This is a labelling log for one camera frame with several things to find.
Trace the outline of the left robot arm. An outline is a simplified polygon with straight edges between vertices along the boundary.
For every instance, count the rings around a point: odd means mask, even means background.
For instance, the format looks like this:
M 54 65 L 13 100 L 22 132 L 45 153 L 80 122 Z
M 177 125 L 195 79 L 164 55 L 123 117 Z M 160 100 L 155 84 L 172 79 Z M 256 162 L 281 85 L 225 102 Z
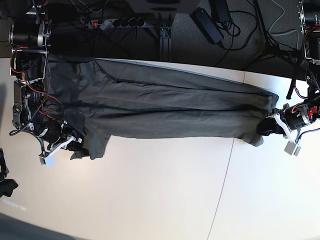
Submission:
M 264 51 L 255 61 L 265 60 L 267 56 L 279 58 L 294 65 L 286 99 L 298 93 L 297 74 L 301 65 L 305 65 L 305 81 L 308 84 L 307 96 L 294 106 L 285 105 L 282 109 L 273 109 L 257 127 L 259 135 L 281 134 L 288 137 L 292 131 L 314 123 L 320 117 L 320 2 L 318 0 L 301 0 L 298 5 L 301 30 L 297 33 L 300 47 L 282 50 L 280 42 L 265 28 L 264 21 L 260 24 L 265 39 Z

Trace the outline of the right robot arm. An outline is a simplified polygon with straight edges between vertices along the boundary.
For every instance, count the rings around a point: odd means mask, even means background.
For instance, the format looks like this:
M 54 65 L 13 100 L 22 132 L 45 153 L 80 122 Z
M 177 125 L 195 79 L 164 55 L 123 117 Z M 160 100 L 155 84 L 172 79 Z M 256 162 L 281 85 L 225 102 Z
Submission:
M 49 63 L 52 20 L 47 0 L 2 0 L 0 15 L 11 20 L 8 43 L 14 104 L 9 135 L 27 133 L 40 144 L 40 161 L 49 165 L 58 150 L 73 152 L 72 159 L 89 156 L 84 136 L 65 119 L 63 103 L 52 95 Z

